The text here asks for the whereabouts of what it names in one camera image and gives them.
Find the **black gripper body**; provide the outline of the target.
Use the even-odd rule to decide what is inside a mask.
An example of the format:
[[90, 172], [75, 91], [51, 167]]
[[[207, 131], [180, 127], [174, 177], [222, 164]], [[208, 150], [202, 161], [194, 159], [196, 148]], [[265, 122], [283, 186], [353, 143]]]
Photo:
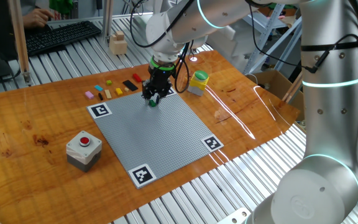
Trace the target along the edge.
[[163, 93], [163, 96], [167, 96], [171, 87], [170, 77], [175, 73], [175, 69], [161, 70], [159, 68], [148, 68], [150, 78], [142, 82], [142, 88], [148, 88], [150, 95]]

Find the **operator bare hand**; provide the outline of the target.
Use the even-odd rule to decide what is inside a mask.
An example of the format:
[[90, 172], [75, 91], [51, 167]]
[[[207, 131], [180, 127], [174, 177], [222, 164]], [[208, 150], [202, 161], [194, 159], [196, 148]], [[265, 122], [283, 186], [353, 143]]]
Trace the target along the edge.
[[23, 16], [23, 25], [25, 29], [43, 28], [53, 14], [47, 9], [34, 9], [32, 12]]

